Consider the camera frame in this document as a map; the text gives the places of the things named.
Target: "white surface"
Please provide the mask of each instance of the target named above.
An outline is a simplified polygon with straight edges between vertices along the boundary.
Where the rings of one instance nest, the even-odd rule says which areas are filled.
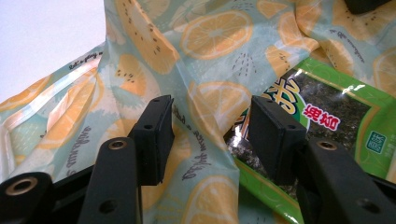
[[[0,103],[105,36],[104,0],[0,1]]]

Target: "white background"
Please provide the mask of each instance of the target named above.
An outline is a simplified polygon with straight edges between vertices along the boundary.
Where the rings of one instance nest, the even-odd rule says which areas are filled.
[[[0,103],[105,36],[104,0],[1,0]]]

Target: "seaweed snack package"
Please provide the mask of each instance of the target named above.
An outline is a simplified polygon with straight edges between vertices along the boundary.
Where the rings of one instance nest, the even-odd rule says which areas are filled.
[[[0,181],[46,172],[56,182],[93,165],[102,143],[170,94],[175,142],[161,185],[142,188],[145,222],[256,222],[248,203],[238,213],[240,171],[223,135],[251,95],[318,47],[298,29],[294,3],[106,0],[105,9],[104,45],[0,104]],[[259,220],[274,218],[263,209]]]
[[[396,97],[396,1],[359,15],[345,0],[296,1],[299,28],[334,68]]]
[[[308,58],[279,78],[262,97],[277,102],[307,129],[307,138],[341,143],[361,168],[395,182],[396,99],[387,93]],[[285,217],[298,220],[293,187],[267,180],[248,142],[249,109],[225,135],[241,170],[240,183]]]

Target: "green label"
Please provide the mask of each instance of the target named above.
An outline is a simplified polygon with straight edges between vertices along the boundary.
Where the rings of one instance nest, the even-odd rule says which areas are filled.
[[[387,137],[381,133],[372,131],[370,137],[367,140],[366,147],[376,153],[381,154],[382,147],[385,145]]]

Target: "hole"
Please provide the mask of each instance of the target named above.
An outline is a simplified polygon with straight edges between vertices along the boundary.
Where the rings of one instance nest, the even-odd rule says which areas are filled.
[[[9,196],[21,195],[33,189],[37,185],[37,179],[29,176],[18,180],[6,189],[6,194]]]
[[[365,198],[364,199],[358,199],[356,201],[356,204],[358,206],[364,208],[368,212],[375,213],[375,214],[380,212],[379,207],[376,206],[375,203],[370,202],[370,200],[368,200],[368,199],[365,199]]]
[[[337,149],[337,146],[330,142],[318,141],[317,144],[319,147],[326,149],[326,150],[336,150]]]
[[[126,146],[127,146],[127,144],[126,144],[125,141],[117,140],[117,141],[111,142],[108,145],[108,148],[116,150],[116,149],[122,149],[122,148],[124,148]]]
[[[103,214],[109,214],[114,212],[117,209],[117,201],[116,200],[107,200],[104,203],[101,203],[99,206],[99,212]]]

